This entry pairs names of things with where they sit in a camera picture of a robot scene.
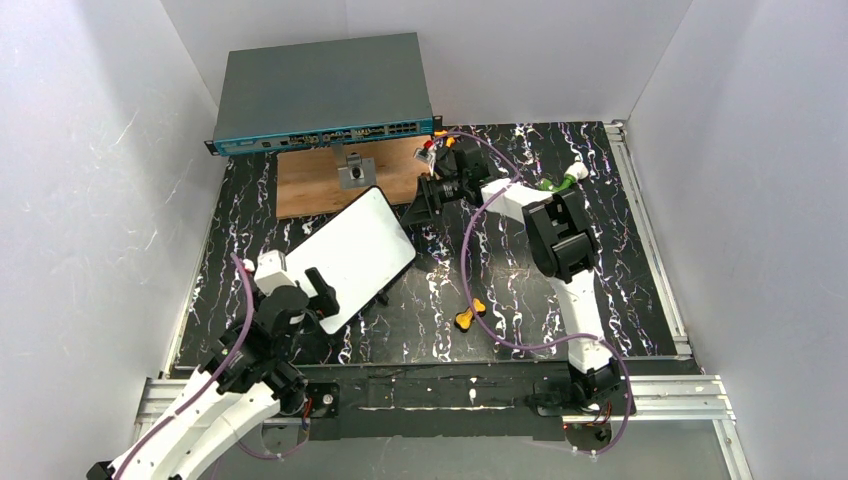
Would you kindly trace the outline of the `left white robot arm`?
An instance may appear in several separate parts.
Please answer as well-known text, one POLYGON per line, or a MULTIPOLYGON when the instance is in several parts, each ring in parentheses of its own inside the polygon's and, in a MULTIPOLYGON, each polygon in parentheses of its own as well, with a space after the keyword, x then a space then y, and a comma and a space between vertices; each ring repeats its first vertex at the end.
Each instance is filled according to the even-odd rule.
POLYGON ((302 322, 339 312, 335 289, 309 268, 314 294, 299 283, 261 293, 258 274, 237 270, 247 293, 244 321, 226 330, 218 350, 132 446, 95 463, 87 478, 197 479, 267 419, 292 417, 307 431, 313 412, 332 412, 330 388, 310 386, 285 351, 302 322))

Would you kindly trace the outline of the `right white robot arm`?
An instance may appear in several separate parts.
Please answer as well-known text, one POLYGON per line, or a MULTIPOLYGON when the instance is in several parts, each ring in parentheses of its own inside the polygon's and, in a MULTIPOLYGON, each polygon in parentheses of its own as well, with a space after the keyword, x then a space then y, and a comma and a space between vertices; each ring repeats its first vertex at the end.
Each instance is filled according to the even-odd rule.
POLYGON ((569 335, 569 384, 533 395, 541 408, 588 410, 606 403, 621 384, 613 352, 604 336, 594 292, 599 245, 578 187, 588 176, 581 161, 572 163, 557 187, 531 188, 515 179, 496 178, 473 142, 436 146, 428 140, 415 159, 429 167, 416 180, 416 194, 401 217, 404 227, 429 223, 450 202, 465 200, 475 213, 499 214, 523 225, 532 260, 547 278, 569 335))

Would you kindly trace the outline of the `yellow black whiteboard eraser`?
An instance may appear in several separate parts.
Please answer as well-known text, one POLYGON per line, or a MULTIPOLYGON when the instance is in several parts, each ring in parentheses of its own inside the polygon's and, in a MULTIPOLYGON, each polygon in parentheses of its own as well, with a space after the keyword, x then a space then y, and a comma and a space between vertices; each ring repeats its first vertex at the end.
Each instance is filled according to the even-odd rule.
POLYGON ((467 332, 474 320, 477 317, 484 317, 486 313, 486 305, 480 299, 473 297, 471 305, 455 315, 453 325, 461 332, 467 332))

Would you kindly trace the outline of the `white whiteboard black frame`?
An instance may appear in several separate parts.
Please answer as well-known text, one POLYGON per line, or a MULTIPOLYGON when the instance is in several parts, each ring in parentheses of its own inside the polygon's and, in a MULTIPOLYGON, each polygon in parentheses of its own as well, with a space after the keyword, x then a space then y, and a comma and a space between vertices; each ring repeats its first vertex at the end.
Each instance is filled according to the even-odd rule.
POLYGON ((285 270, 308 295, 306 270, 316 268, 333 287, 339 313, 320 326, 333 335, 415 259, 416 250, 384 192, 372 186, 285 255, 285 270))

